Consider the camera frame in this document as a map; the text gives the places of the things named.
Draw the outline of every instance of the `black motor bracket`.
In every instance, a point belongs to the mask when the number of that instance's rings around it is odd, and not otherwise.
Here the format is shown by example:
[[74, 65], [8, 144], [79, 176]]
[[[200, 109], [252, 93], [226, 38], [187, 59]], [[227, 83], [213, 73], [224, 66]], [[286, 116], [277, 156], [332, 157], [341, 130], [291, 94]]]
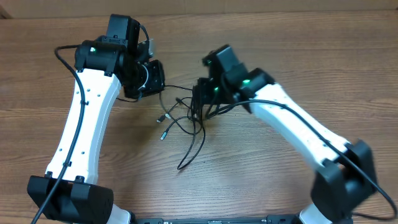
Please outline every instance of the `black motor bracket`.
[[[198, 107], [249, 100], [262, 87], [275, 83], [260, 68], [248, 72], [228, 44], [210, 52], [202, 62], [208, 67], [209, 77], [199, 78], [193, 87], [193, 97]], [[243, 106], [250, 112], [248, 105]]]
[[138, 99], [164, 90], [163, 65], [153, 56], [152, 40], [138, 42], [140, 23], [129, 16], [112, 14], [106, 35], [85, 40], [75, 52], [75, 68], [115, 74], [127, 98]]
[[[377, 183], [372, 150], [364, 141], [347, 144], [345, 156]], [[332, 222], [350, 218], [352, 211], [376, 192], [346, 161], [323, 161], [317, 170], [311, 198], [319, 211]]]
[[[50, 175], [30, 177], [27, 193], [38, 207], [47, 198], [55, 181]], [[107, 223], [112, 212], [113, 191], [83, 181], [79, 178], [74, 182], [61, 180], [43, 212], [47, 219], [67, 223]]]

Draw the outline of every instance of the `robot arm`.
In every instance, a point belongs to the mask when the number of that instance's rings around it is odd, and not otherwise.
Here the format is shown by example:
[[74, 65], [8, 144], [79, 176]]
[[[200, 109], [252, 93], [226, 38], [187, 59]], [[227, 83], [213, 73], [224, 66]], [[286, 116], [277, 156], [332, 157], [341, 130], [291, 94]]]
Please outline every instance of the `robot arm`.
[[[125, 97], [137, 100], [164, 89], [162, 64], [158, 60], [149, 61], [153, 56], [152, 40], [147, 38], [138, 43], [140, 26], [129, 16], [112, 15], [106, 36], [86, 40], [76, 50], [76, 79], [84, 89], [80, 89], [76, 81], [65, 129], [45, 177], [31, 176], [27, 187], [38, 207], [42, 207], [50, 190], [55, 189], [49, 203], [44, 204], [43, 213], [48, 219], [68, 223], [136, 222], [133, 213], [113, 204], [111, 189], [96, 183], [106, 123], [121, 86]], [[85, 102], [80, 91], [84, 91]], [[85, 110], [80, 134], [67, 169], [61, 175], [81, 103], [85, 103]], [[53, 186], [57, 180], [60, 181], [56, 188]]]
[[243, 105], [280, 132], [315, 171], [311, 192], [314, 204], [300, 213], [299, 223], [330, 224], [350, 219], [352, 211], [376, 192], [370, 181], [350, 164], [376, 183], [371, 148], [365, 142], [352, 145], [322, 126], [266, 72], [259, 68], [247, 71], [228, 45], [210, 52], [203, 64], [209, 69], [209, 78], [200, 78], [193, 88], [197, 108], [206, 104]]

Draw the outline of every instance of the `wire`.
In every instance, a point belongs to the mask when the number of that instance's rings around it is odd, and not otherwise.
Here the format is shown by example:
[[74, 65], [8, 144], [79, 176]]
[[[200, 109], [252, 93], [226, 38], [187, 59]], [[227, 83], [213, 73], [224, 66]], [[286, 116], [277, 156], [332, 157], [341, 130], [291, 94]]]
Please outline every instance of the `wire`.
[[57, 187], [59, 186], [59, 184], [60, 184], [60, 182], [62, 180], [63, 175], [67, 171], [67, 167], [69, 166], [70, 158], [72, 157], [73, 150], [75, 148], [75, 145], [76, 145], [79, 133], [80, 133], [81, 124], [83, 123], [83, 117], [84, 117], [85, 106], [86, 106], [86, 103], [85, 103], [86, 102], [86, 98], [85, 98], [85, 91], [84, 91], [84, 88], [83, 88], [83, 84], [81, 83], [81, 80], [80, 80], [79, 76], [76, 74], [76, 71], [63, 58], [61, 58], [61, 56], [58, 53], [59, 50], [72, 49], [72, 48], [77, 48], [77, 47], [79, 47], [79, 45], [67, 45], [67, 46], [57, 47], [54, 50], [55, 56], [72, 73], [72, 75], [76, 79], [77, 85], [79, 86], [80, 96], [81, 96], [80, 114], [79, 114], [79, 120], [78, 120], [77, 126], [76, 126], [75, 135], [73, 136], [72, 143], [70, 144], [70, 148], [69, 148], [69, 151], [68, 151], [68, 154], [67, 154], [67, 158], [65, 159], [65, 162], [63, 163], [63, 167], [62, 167], [62, 170], [61, 170], [61, 172], [60, 172], [60, 174], [58, 176], [58, 179], [55, 181], [54, 186], [52, 187], [51, 191], [49, 192], [49, 194], [45, 198], [43, 204], [40, 206], [40, 208], [37, 211], [35, 217], [33, 218], [31, 224], [35, 224], [37, 222], [37, 220], [40, 218], [40, 215], [43, 213], [43, 211], [45, 210], [46, 206], [49, 204], [53, 194], [55, 193]]
[[148, 35], [148, 32], [147, 32], [147, 29], [145, 29], [144, 25], [142, 25], [142, 24], [140, 24], [139, 27], [141, 27], [142, 31], [144, 31], [145, 37], [149, 41], [149, 35]]
[[230, 107], [230, 108], [228, 108], [228, 109], [226, 109], [226, 110], [224, 110], [224, 111], [222, 111], [222, 112], [218, 112], [216, 115], [221, 115], [221, 114], [228, 113], [228, 112], [231, 111], [233, 108], [235, 108], [235, 107], [232, 106], [232, 107]]
[[217, 100], [218, 93], [219, 93], [219, 92], [217, 91], [216, 94], [214, 95], [213, 99], [211, 100], [210, 106], [209, 106], [209, 108], [207, 109], [206, 114], [205, 114], [205, 118], [206, 118], [206, 119], [212, 118], [212, 117], [209, 117], [209, 113], [210, 113], [210, 110], [211, 110], [211, 108], [213, 107], [214, 103], [215, 103], [216, 100]]
[[[174, 86], [174, 85], [169, 86], [169, 87], [187, 89], [187, 88], [185, 88], [185, 87]], [[198, 113], [193, 109], [193, 100], [191, 100], [191, 105], [188, 106], [187, 104], [185, 104], [185, 103], [182, 101], [182, 100], [184, 100], [184, 99], [186, 99], [186, 98], [191, 98], [191, 99], [192, 99], [192, 97], [185, 97], [185, 98], [182, 98], [182, 99], [176, 98], [176, 100], [177, 100], [177, 102], [183, 104], [184, 106], [186, 106], [186, 107], [188, 108], [187, 115], [186, 115], [186, 116], [179, 117], [179, 118], [174, 118], [174, 117], [170, 114], [170, 111], [175, 107], [175, 105], [174, 105], [171, 109], [169, 109], [169, 110], [165, 109], [165, 106], [164, 106], [163, 101], [162, 101], [162, 94], [161, 94], [161, 92], [159, 93], [159, 101], [160, 101], [161, 107], [163, 108], [163, 110], [169, 111], [169, 116], [170, 116], [171, 119], [173, 120], [172, 123], [168, 126], [168, 128], [164, 131], [164, 133], [163, 133], [162, 137], [160, 138], [160, 140], [163, 140], [163, 139], [166, 137], [167, 133], [170, 131], [170, 128], [171, 128], [174, 124], [177, 124], [177, 125], [179, 126], [179, 128], [180, 128], [182, 131], [184, 131], [184, 132], [186, 132], [186, 133], [192, 135], [191, 145], [189, 146], [188, 151], [185, 153], [183, 159], [182, 159], [182, 160], [180, 161], [180, 163], [178, 164], [177, 170], [182, 170], [182, 169], [186, 168], [186, 166], [188, 166], [188, 165], [196, 158], [196, 156], [197, 156], [197, 155], [199, 154], [199, 152], [201, 151], [201, 149], [202, 149], [202, 147], [203, 147], [203, 145], [204, 145], [204, 143], [205, 143], [205, 140], [206, 140], [206, 131], [205, 131], [205, 127], [203, 126], [203, 122], [202, 122], [201, 119], [195, 118], [195, 114], [198, 114]], [[181, 120], [181, 119], [189, 119], [189, 120], [192, 121], [192, 123], [193, 123], [193, 132], [192, 132], [192, 133], [189, 133], [188, 131], [186, 131], [185, 129], [183, 129], [183, 128], [181, 127], [181, 125], [178, 123], [178, 121]], [[200, 125], [200, 129], [199, 129], [198, 131], [197, 131], [196, 123], [198, 123], [198, 124]], [[203, 130], [203, 139], [202, 139], [202, 142], [201, 142], [201, 144], [200, 144], [200, 146], [199, 146], [197, 152], [192, 156], [192, 158], [191, 158], [187, 163], [185, 163], [185, 164], [183, 165], [185, 159], [188, 157], [188, 155], [190, 154], [190, 152], [191, 152], [191, 150], [192, 150], [192, 148], [193, 148], [193, 145], [194, 145], [194, 143], [195, 143], [195, 141], [196, 141], [196, 135], [199, 134], [199, 132], [200, 132], [201, 130]]]
[[141, 65], [144, 67], [145, 71], [147, 72], [147, 79], [146, 79], [145, 83], [144, 83], [144, 84], [142, 84], [142, 86], [141, 86], [140, 88], [138, 88], [138, 90], [140, 90], [141, 88], [145, 88], [145, 85], [147, 84], [147, 82], [148, 82], [148, 79], [149, 79], [149, 72], [148, 72], [148, 68], [147, 68], [147, 67], [145, 67], [145, 65], [143, 65], [143, 64], [141, 64]]
[[[168, 110], [166, 109], [166, 107], [164, 106], [164, 104], [163, 104], [163, 100], [162, 100], [162, 92], [160, 92], [159, 93], [159, 101], [160, 101], [160, 106], [162, 107], [162, 109], [166, 112], [166, 113], [168, 113]], [[183, 132], [185, 132], [185, 133], [187, 133], [187, 134], [190, 134], [190, 135], [193, 135], [194, 133], [191, 133], [191, 132], [189, 132], [189, 131], [187, 131], [187, 130], [185, 130], [182, 126], [181, 126], [181, 124], [180, 123], [178, 123], [176, 120], [175, 120], [175, 118], [171, 115], [171, 114], [169, 114], [169, 116], [170, 116], [170, 118], [173, 120], [173, 121], [175, 121], [175, 124], [176, 125], [178, 125], [179, 127], [180, 127], [180, 129], [183, 131]]]
[[184, 97], [184, 98], [182, 98], [182, 99], [176, 98], [176, 99], [175, 99], [175, 100], [177, 101], [176, 104], [174, 104], [174, 105], [169, 109], [169, 112], [168, 112], [168, 113], [163, 114], [163, 115], [160, 116], [156, 121], [157, 121], [158, 123], [161, 123], [161, 122], [164, 121], [165, 118], [171, 119], [171, 117], [170, 117], [170, 115], [169, 115], [170, 112], [171, 112], [172, 110], [174, 110], [174, 108], [176, 108], [179, 104], [183, 104], [184, 106], [187, 106], [187, 105], [183, 102], [183, 100], [184, 100], [184, 99], [188, 99], [188, 98], [191, 98], [191, 99], [192, 99], [192, 97], [190, 97], [190, 96]]
[[186, 87], [177, 86], [177, 85], [165, 85], [164, 87], [174, 87], [174, 88], [180, 88], [180, 89], [183, 89], [183, 90], [192, 91], [191, 88], [186, 88]]
[[234, 103], [232, 105], [228, 105], [228, 106], [224, 106], [222, 108], [220, 108], [219, 110], [216, 110], [212, 113], [217, 114], [219, 111], [223, 111], [229, 108], [233, 108], [235, 106], [238, 105], [243, 105], [246, 103], [266, 103], [269, 105], [276, 105], [276, 106], [280, 106], [281, 108], [291, 112], [292, 114], [294, 114], [299, 120], [301, 120], [302, 123], [304, 123], [319, 139], [321, 139], [321, 141], [323, 141], [323, 143], [325, 143], [331, 150], [333, 150], [335, 153], [337, 153], [345, 162], [347, 162], [357, 173], [359, 173], [364, 179], [366, 179], [378, 192], [380, 192], [380, 194], [387, 200], [387, 202], [389, 203], [389, 205], [391, 206], [392, 210], [394, 211], [394, 216], [393, 217], [389, 217], [389, 218], [385, 218], [385, 217], [375, 217], [372, 215], [365, 215], [365, 214], [361, 214], [361, 213], [353, 213], [353, 215], [359, 216], [359, 217], [364, 217], [364, 218], [368, 218], [368, 219], [372, 219], [372, 220], [380, 220], [380, 221], [391, 221], [391, 220], [395, 220], [398, 216], [398, 211], [397, 211], [397, 207], [394, 203], [394, 201], [390, 198], [390, 196], [388, 196], [388, 194], [380, 187], [377, 185], [377, 183], [375, 183], [361, 168], [359, 168], [353, 161], [351, 161], [351, 159], [349, 159], [348, 157], [346, 157], [342, 152], [340, 152], [334, 145], [332, 145], [330, 143], [330, 141], [328, 141], [325, 137], [323, 137], [307, 120], [305, 120], [300, 114], [298, 114], [295, 110], [293, 110], [292, 108], [288, 107], [285, 104], [282, 103], [278, 103], [275, 101], [270, 101], [270, 100], [246, 100], [246, 101], [241, 101], [238, 103]]
[[123, 102], [128, 102], [128, 103], [137, 103], [138, 101], [140, 101], [142, 98], [142, 92], [139, 92], [139, 96], [138, 99], [131, 101], [131, 100], [125, 100], [125, 99], [120, 99], [119, 97], [116, 97], [117, 100], [123, 101]]

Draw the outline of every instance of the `cable connector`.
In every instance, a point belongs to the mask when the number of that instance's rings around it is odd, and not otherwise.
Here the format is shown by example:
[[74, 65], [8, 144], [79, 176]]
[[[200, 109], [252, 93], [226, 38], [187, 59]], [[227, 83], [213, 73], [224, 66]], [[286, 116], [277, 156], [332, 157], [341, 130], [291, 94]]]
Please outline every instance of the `cable connector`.
[[162, 116], [160, 116], [160, 117], [156, 120], [156, 122], [161, 123], [161, 122], [164, 121], [165, 118], [166, 118], [166, 115], [163, 114]]
[[160, 137], [160, 140], [163, 141], [163, 139], [165, 139], [167, 136], [167, 131], [163, 132], [162, 137]]

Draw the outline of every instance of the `wooden table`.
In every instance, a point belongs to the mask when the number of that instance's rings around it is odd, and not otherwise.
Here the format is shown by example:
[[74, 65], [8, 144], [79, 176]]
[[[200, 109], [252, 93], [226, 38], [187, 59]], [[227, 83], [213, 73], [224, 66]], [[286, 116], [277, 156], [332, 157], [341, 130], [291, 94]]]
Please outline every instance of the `wooden table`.
[[[248, 69], [267, 70], [326, 127], [370, 144], [379, 183], [398, 202], [397, 11], [136, 19], [157, 42], [167, 84], [207, 77], [201, 58], [231, 44]], [[0, 21], [0, 223], [30, 223], [37, 207], [28, 179], [44, 174], [62, 135], [74, 81], [53, 49], [95, 39], [107, 25], [108, 17]], [[73, 53], [62, 55], [73, 64]], [[168, 105], [189, 95], [164, 91]], [[205, 147], [181, 172], [191, 137], [174, 127], [160, 141], [169, 124], [156, 123], [161, 114], [157, 96], [113, 106], [98, 185], [113, 189], [120, 207], [138, 217], [263, 217], [311, 203], [313, 172], [301, 155], [243, 109], [205, 123]], [[358, 210], [391, 214], [379, 194]]]

